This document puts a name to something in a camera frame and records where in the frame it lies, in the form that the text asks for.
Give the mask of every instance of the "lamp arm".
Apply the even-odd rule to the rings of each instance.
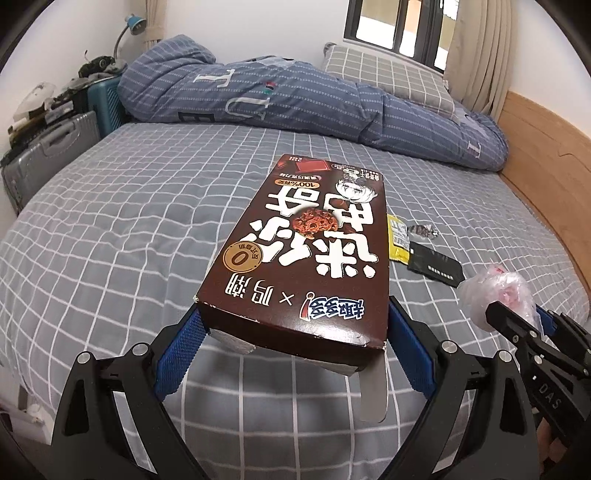
[[[121,39],[123,38],[123,35],[125,35],[125,31],[128,29],[129,27],[126,25],[125,28],[121,31],[121,33],[119,34],[119,37],[117,38],[117,41],[115,42],[115,49],[113,50],[113,58],[115,60],[117,60],[117,50],[119,48],[119,42],[121,41]]]

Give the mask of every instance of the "blue striped duvet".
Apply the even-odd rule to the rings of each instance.
[[[158,43],[124,73],[119,97],[144,122],[224,122],[311,132],[402,155],[500,170],[508,147],[485,115],[460,125],[312,65],[265,57],[222,65],[185,35]]]

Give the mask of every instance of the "black packet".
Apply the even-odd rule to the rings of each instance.
[[[462,266],[457,260],[416,242],[410,242],[408,269],[453,288],[465,280]]]

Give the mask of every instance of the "yellow snack packet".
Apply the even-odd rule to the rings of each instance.
[[[408,265],[410,240],[407,226],[394,215],[388,215],[388,246],[390,260]]]

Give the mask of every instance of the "human hand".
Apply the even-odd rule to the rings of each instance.
[[[540,453],[540,473],[544,473],[544,461],[549,458],[554,463],[558,463],[567,449],[558,438],[552,440],[552,429],[545,419],[542,419],[537,435],[538,452]]]

